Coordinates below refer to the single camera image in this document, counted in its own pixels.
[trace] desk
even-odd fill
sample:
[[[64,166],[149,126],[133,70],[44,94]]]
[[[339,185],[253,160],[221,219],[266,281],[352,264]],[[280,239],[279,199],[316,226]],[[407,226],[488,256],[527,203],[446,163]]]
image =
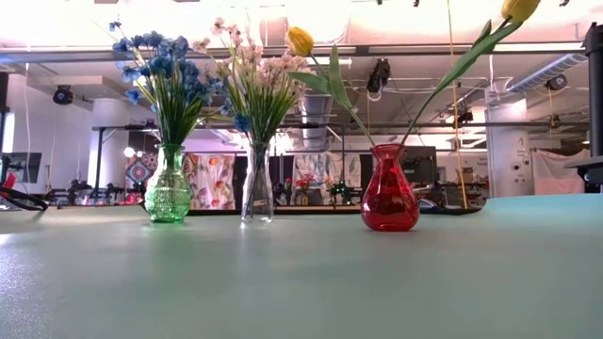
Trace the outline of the desk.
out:
[[[491,200],[406,234],[358,215],[150,227],[0,214],[0,338],[578,339],[603,333],[602,195]]]

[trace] rope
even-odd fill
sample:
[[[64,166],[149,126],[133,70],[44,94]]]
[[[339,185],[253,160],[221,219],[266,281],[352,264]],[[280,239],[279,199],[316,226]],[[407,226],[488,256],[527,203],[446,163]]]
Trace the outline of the rope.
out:
[[[448,8],[448,34],[450,38],[450,65],[454,67],[454,49],[452,43],[452,14],[450,12],[450,0],[447,0]],[[463,162],[461,160],[461,142],[459,141],[459,106],[456,102],[456,81],[452,82],[452,102],[454,103],[454,143],[456,145],[456,155],[459,166],[459,179],[461,181],[461,191],[463,192],[463,205],[464,208],[468,208],[467,195],[464,191],[464,177],[463,177]]]

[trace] table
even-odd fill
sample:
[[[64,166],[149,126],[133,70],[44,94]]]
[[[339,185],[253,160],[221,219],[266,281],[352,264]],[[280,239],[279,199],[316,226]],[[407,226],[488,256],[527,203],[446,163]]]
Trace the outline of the table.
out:
[[[0,214],[0,338],[599,338],[602,195],[492,200],[406,234],[358,215],[151,227]]]

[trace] green glass vase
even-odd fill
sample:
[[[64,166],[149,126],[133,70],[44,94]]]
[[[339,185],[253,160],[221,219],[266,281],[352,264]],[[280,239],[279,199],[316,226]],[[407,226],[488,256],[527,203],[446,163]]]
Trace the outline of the green glass vase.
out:
[[[153,222],[180,223],[190,208],[192,191],[183,173],[184,147],[157,145],[157,170],[147,182],[144,206]]]

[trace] ceiling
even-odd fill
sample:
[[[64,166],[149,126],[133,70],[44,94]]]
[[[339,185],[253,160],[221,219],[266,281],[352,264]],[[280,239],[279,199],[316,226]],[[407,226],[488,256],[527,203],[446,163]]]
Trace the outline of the ceiling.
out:
[[[304,7],[287,5],[284,0],[202,0],[191,3],[176,3],[171,0],[121,0],[117,5],[93,5],[91,0],[14,1],[8,4],[9,11],[24,11],[31,6],[40,10],[28,10],[27,16],[8,15],[3,19],[5,24],[0,27],[0,58],[3,53],[23,50],[31,51],[28,53],[32,55],[48,51],[67,51],[61,52],[63,56],[67,56],[62,60],[69,60],[69,51],[72,50],[107,50],[115,36],[111,36],[105,26],[118,16],[129,34],[155,29],[167,36],[181,34],[189,40],[207,36],[207,29],[200,27],[209,27],[215,17],[222,16],[238,22],[250,36],[265,46],[282,46],[285,43],[287,18],[293,20],[294,17],[291,13],[299,14],[307,10],[306,15],[297,15],[295,20],[299,22],[307,17],[309,19],[305,26],[327,30],[330,29],[329,23],[334,22],[330,20],[330,16],[337,12],[339,16],[348,18],[346,34],[341,44],[425,46],[449,43],[445,0],[421,1],[418,8],[413,8],[413,1],[410,0],[384,1],[382,6],[377,6],[374,1],[351,0],[306,0],[303,3]],[[474,40],[488,18],[493,18],[495,23],[501,21],[498,14],[501,3],[501,0],[451,0],[454,42],[468,43]],[[140,15],[142,8],[145,15]],[[544,0],[536,14],[505,42],[581,41],[590,22],[601,14],[603,4],[600,0],[571,0],[564,8],[559,6],[557,0]],[[163,19],[148,20],[150,17]],[[177,21],[165,19],[176,17]],[[312,22],[322,23],[323,26],[314,28]],[[215,41],[213,43],[210,47],[221,47]],[[492,76],[497,80],[497,88],[503,89],[507,80],[526,76],[561,56],[562,54],[542,52],[494,55]],[[403,93],[384,91],[377,102],[369,102],[365,94],[359,93],[364,91],[377,56],[351,56],[351,65],[343,67],[342,72],[349,87],[350,98],[359,108],[364,122],[409,121],[425,100],[426,92],[429,92],[449,70],[451,62],[450,56],[445,55],[387,58],[392,69],[392,79],[387,88]],[[113,61],[106,61],[105,58],[96,62],[58,62],[60,60],[49,59],[49,62],[31,64],[29,77],[47,86],[71,84],[76,95],[86,99],[123,98],[123,93],[132,88],[131,84],[121,81],[121,71]],[[491,76],[490,61],[490,56],[482,56],[464,75],[457,93],[459,97],[475,87],[488,87]],[[207,59],[197,59],[195,62],[201,69],[210,66]],[[19,64],[9,66],[16,66],[17,72],[23,69],[19,68]],[[569,80],[569,87],[560,93],[554,93],[550,98],[544,88],[526,93],[530,120],[546,120],[552,114],[560,114],[562,120],[567,121],[583,121],[588,118],[582,114],[588,110],[587,63],[578,65],[564,75]],[[70,83],[59,84],[58,81]],[[485,106],[484,100],[480,100],[479,96],[475,99],[477,100],[471,103],[472,106]],[[428,107],[420,121],[449,120],[446,108],[452,101],[452,90],[443,91]],[[149,118],[153,116],[151,112],[147,113]],[[331,113],[334,115],[331,121],[349,120],[347,113],[336,105]],[[144,118],[144,114],[139,114],[137,118]],[[400,132],[402,130],[391,128],[373,130],[373,133],[387,135]],[[546,128],[534,132],[535,136],[539,133],[543,136],[550,135]],[[562,137],[578,140],[583,139],[584,135],[583,129],[568,129],[568,133],[564,133]]]

